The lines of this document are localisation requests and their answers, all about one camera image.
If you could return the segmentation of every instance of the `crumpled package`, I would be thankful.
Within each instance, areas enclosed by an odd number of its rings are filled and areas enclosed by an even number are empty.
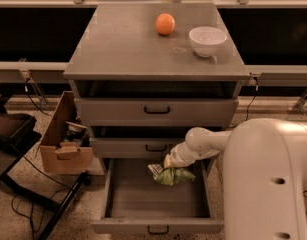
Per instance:
[[[173,186],[184,181],[193,181],[195,176],[185,168],[166,168],[160,164],[151,164],[148,166],[153,173],[153,179],[162,185]]]

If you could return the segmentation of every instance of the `concrete floor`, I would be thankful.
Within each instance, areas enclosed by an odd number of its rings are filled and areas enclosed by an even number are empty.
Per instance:
[[[241,97],[240,105],[235,114],[232,127],[243,122],[246,117],[247,106],[252,97]],[[46,107],[46,112],[52,115],[55,104],[59,99],[52,99]],[[285,120],[307,121],[307,115],[302,115],[297,110],[288,111],[296,102],[296,98],[261,98],[258,97],[252,103],[248,110],[248,118],[280,118]],[[25,112],[32,114],[37,119],[36,131],[44,133],[51,117],[42,114],[34,109],[28,99],[11,99],[8,103],[9,113]],[[27,153],[29,159],[39,170],[43,171],[43,164],[38,149],[38,143]],[[44,175],[34,169],[25,159],[22,159],[9,173],[20,185],[30,188],[47,197],[51,197],[62,186],[47,179]],[[76,177],[75,175],[50,175],[53,178],[70,185]],[[78,200],[74,200],[68,207],[48,239],[100,239],[100,240],[136,240],[136,239],[163,239],[163,240],[223,240],[224,232],[214,235],[206,234],[171,234],[164,236],[151,236],[149,234],[141,235],[111,235],[95,234],[91,228],[91,222],[100,218],[100,207],[102,204],[104,191],[104,176],[90,176],[91,184],[82,185]],[[223,219],[223,193],[222,193],[222,157],[216,160],[209,176],[210,202],[214,208],[214,217]],[[58,193],[54,199],[60,201],[64,192]],[[14,198],[12,193],[0,185],[0,239],[32,239],[31,227],[27,218],[17,215],[11,208]],[[15,198],[14,207],[21,213],[29,216],[32,205],[27,201]],[[41,220],[42,209],[34,206],[33,221],[37,228]],[[44,216],[44,222],[49,217],[49,213]]]

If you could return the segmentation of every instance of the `black panel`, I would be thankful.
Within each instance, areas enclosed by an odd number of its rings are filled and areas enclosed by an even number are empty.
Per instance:
[[[95,8],[0,8],[0,61],[68,62]]]
[[[307,9],[221,8],[246,65],[307,65]]]

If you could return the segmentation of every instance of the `gray countertop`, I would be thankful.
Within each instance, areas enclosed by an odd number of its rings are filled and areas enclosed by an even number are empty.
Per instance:
[[[170,13],[175,30],[161,36],[155,19]],[[214,26],[228,35],[210,58],[191,48],[189,32]],[[206,3],[100,3],[64,77],[71,80],[235,81],[248,72],[215,7]]]

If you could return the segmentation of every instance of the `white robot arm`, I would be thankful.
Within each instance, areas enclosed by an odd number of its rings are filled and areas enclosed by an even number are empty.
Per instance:
[[[223,149],[225,239],[307,240],[307,123],[253,119],[232,132],[194,128],[170,160],[189,164]]]

